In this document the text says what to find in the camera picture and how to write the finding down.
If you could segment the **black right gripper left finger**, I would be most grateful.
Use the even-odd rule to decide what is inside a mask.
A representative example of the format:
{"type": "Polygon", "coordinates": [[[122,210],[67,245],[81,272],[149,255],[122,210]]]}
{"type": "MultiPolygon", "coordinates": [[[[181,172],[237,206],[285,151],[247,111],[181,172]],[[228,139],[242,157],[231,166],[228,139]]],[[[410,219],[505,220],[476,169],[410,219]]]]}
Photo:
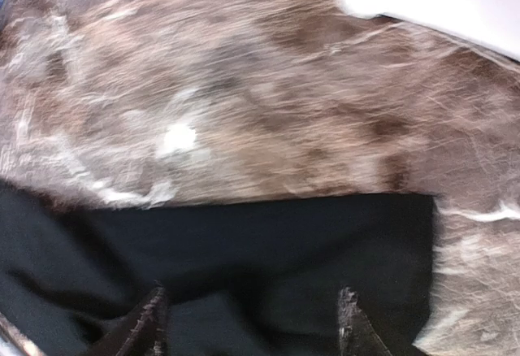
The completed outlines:
{"type": "Polygon", "coordinates": [[[88,356],[167,355],[167,295],[153,289],[120,323],[87,350],[88,356]]]}

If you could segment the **black t-shirt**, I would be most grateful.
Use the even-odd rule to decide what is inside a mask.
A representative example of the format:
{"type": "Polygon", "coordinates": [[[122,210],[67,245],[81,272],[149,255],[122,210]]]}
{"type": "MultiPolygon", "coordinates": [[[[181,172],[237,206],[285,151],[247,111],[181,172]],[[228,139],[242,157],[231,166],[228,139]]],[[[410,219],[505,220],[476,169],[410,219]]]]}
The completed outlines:
{"type": "Polygon", "coordinates": [[[435,226],[416,193],[54,213],[2,185],[1,311],[45,354],[87,355],[161,287],[167,355],[340,355],[349,288],[416,355],[435,226]]]}

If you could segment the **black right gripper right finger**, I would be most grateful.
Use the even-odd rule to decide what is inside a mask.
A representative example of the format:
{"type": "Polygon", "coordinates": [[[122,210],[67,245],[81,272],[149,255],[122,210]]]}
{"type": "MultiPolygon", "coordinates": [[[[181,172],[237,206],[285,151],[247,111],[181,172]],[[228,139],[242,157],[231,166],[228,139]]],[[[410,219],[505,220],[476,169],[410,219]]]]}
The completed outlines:
{"type": "Polygon", "coordinates": [[[358,295],[349,288],[339,293],[338,337],[341,356],[391,356],[370,320],[358,305],[358,295]]]}

